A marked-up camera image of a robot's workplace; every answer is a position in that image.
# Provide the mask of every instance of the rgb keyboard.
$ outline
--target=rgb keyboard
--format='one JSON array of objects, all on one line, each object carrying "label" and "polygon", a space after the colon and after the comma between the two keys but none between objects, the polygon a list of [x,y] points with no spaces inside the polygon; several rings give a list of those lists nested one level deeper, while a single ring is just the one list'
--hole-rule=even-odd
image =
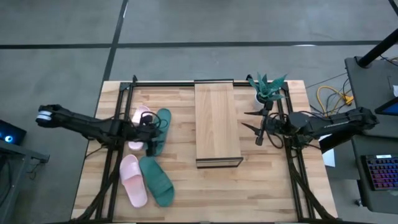
[{"label": "rgb keyboard", "polygon": [[398,155],[363,156],[373,190],[398,190]]}]

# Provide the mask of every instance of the green leaves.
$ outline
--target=green leaves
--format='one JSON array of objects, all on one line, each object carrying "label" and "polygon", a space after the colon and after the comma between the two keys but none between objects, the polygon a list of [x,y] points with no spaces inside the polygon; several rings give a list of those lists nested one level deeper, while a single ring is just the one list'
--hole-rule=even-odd
[{"label": "green leaves", "polygon": [[282,99],[284,96],[281,94],[275,94],[275,92],[279,91],[282,85],[285,82],[287,74],[284,75],[283,77],[277,78],[272,83],[268,84],[268,79],[267,79],[267,74],[265,74],[263,77],[261,77],[260,73],[257,72],[257,79],[258,79],[258,84],[250,78],[248,81],[251,86],[256,89],[257,95],[260,96],[263,100],[279,100]]}]

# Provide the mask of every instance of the wooden table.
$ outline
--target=wooden table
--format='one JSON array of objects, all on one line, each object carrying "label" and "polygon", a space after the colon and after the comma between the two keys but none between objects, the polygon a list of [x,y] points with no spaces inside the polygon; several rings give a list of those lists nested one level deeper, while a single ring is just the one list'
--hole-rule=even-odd
[{"label": "wooden table", "polygon": [[[99,98],[97,118],[114,114],[120,82],[105,82]],[[310,111],[304,82],[288,81],[294,111]],[[140,105],[152,111],[168,108],[172,121],[163,153],[156,158],[175,187],[170,207],[159,207],[149,191],[148,203],[133,208],[124,186],[119,183],[114,222],[280,222],[296,221],[292,187],[284,149],[276,149],[264,135],[264,144],[255,145],[254,133],[241,122],[259,126],[260,116],[244,114],[254,111],[254,89],[234,87],[239,140],[244,160],[238,168],[197,169],[195,164],[195,94],[193,87],[136,87],[131,114]],[[93,141],[87,153],[99,148]],[[140,158],[144,152],[132,152],[127,145],[124,156]],[[335,203],[321,152],[303,150],[310,188],[320,203],[337,217]],[[81,173],[72,218],[78,217],[94,199],[101,185],[106,149],[86,159]],[[105,198],[104,216],[109,194]],[[307,214],[303,193],[300,200]]]}]

